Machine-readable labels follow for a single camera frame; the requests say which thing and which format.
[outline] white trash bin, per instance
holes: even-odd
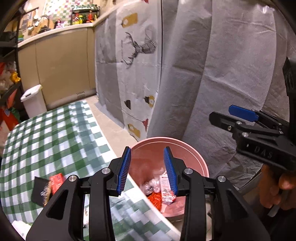
[[[34,86],[28,89],[20,98],[20,101],[24,103],[29,118],[47,111],[41,89],[42,85]]]

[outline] ridged blue pad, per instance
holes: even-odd
[[[172,164],[172,160],[170,158],[170,154],[168,152],[167,147],[164,149],[164,152],[163,152],[163,160],[165,162],[165,168],[167,170],[168,180],[170,182],[170,189],[176,195],[178,192],[177,175],[175,173],[175,170],[174,170],[174,167]]]
[[[236,117],[242,118],[244,120],[250,121],[250,122],[255,122],[258,121],[259,117],[256,115],[254,111],[241,108],[236,105],[231,105],[229,106],[228,109],[229,114],[234,115]]]
[[[131,164],[131,149],[128,148],[128,151],[126,152],[124,161],[122,163],[122,166],[120,168],[120,172],[118,175],[118,185],[116,189],[118,195],[121,195],[121,192],[124,190],[130,164]]]

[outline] beige floor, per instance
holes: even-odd
[[[96,118],[102,132],[104,133],[107,141],[109,142],[111,148],[115,152],[116,156],[120,157],[126,146],[133,146],[137,141],[124,129],[115,124],[111,119],[104,115],[95,106],[98,102],[97,96],[91,96],[85,99],[89,104],[94,117]],[[210,210],[210,205],[206,205],[207,212]],[[182,230],[183,220],[169,219],[171,223],[178,229]],[[211,218],[207,215],[207,238],[206,240],[212,239],[212,228],[211,228]]]

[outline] table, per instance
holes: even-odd
[[[33,223],[42,207],[31,202],[34,178],[93,175],[116,158],[86,101],[48,111],[8,135],[0,170],[0,197],[9,221]],[[85,207],[89,205],[86,196]],[[130,176],[110,197],[116,240],[179,240],[180,232],[147,200]],[[89,240],[84,228],[84,239]]]

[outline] red box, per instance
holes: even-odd
[[[65,181],[65,178],[61,173],[59,173],[50,177],[49,180],[52,185],[52,194],[54,194],[59,189],[59,187],[63,184],[63,182]]]

